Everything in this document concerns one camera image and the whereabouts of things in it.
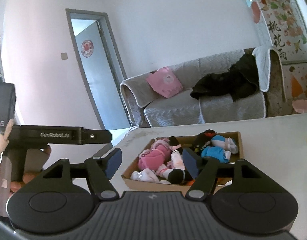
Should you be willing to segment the person's left hand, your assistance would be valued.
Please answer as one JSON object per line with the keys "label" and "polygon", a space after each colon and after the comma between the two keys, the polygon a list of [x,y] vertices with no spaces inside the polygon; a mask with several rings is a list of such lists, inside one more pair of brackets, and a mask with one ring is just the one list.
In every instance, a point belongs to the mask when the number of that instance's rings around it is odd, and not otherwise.
{"label": "person's left hand", "polygon": [[5,182],[4,179],[1,179],[0,175],[0,193],[5,193],[5,189],[3,186],[7,186],[7,189],[9,189],[9,197],[11,197],[14,193],[16,193],[18,190],[20,190],[22,187],[24,187],[26,184],[28,184],[30,181],[32,181],[34,178],[36,178],[40,172],[35,171],[28,171],[25,172],[22,176],[22,179],[20,181],[12,181],[9,184]]}

